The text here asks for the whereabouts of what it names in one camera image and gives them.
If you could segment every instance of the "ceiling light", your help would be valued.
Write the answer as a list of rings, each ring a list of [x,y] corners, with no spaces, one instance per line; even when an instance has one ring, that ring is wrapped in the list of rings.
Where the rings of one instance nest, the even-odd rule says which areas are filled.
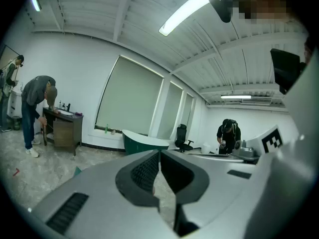
[[[33,6],[35,8],[36,11],[40,11],[41,10],[41,6],[38,0],[31,0],[33,3]]]
[[[174,14],[159,29],[159,32],[164,36],[168,36],[184,21],[184,19],[208,3],[209,0],[188,0],[176,12],[174,12]]]
[[[250,95],[220,96],[222,99],[251,99]]]

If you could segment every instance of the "jeans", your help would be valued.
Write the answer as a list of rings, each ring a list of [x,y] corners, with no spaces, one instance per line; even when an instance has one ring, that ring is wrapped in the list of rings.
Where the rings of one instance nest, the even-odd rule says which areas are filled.
[[[0,113],[1,113],[0,125],[2,126],[2,130],[6,130],[8,127],[8,123],[6,121],[6,114],[8,111],[8,102],[9,102],[9,97],[6,97],[4,93],[2,92],[2,99],[0,101]]]
[[[24,136],[24,143],[26,149],[32,148],[32,141],[34,140],[34,122],[35,116],[32,113],[35,107],[30,106],[27,102],[22,101],[22,129]]]

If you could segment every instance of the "office chair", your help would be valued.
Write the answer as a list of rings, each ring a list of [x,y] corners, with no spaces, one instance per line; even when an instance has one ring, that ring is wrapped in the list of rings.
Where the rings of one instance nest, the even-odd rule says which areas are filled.
[[[189,146],[191,140],[188,140],[188,144],[185,144],[185,137],[186,137],[186,126],[183,124],[180,124],[177,128],[177,140],[175,141],[175,145],[177,148],[180,149],[181,152],[185,152],[186,150],[193,150],[194,148],[192,146]]]

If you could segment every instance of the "window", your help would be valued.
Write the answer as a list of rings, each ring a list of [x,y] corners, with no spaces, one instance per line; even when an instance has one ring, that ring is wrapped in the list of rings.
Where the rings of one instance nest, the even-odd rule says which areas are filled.
[[[193,104],[193,97],[191,95],[187,94],[185,106],[184,106],[184,111],[183,111],[183,116],[182,116],[181,122],[180,122],[181,124],[184,124],[187,126],[192,104]]]
[[[127,129],[148,135],[162,77],[119,57],[107,82],[96,128]]]
[[[183,90],[180,87],[176,86],[172,82],[170,83],[163,115],[159,124],[157,138],[170,138],[170,135],[174,129],[182,92]]]

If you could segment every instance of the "wooden cabinet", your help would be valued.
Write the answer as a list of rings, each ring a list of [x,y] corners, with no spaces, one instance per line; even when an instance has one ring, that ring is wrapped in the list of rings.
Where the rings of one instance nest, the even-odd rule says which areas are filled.
[[[75,156],[75,149],[82,145],[82,120],[83,116],[56,114],[48,108],[43,108],[43,115],[47,119],[48,125],[43,132],[44,145],[47,141],[54,143],[57,147],[69,147]],[[53,133],[54,139],[46,137]]]

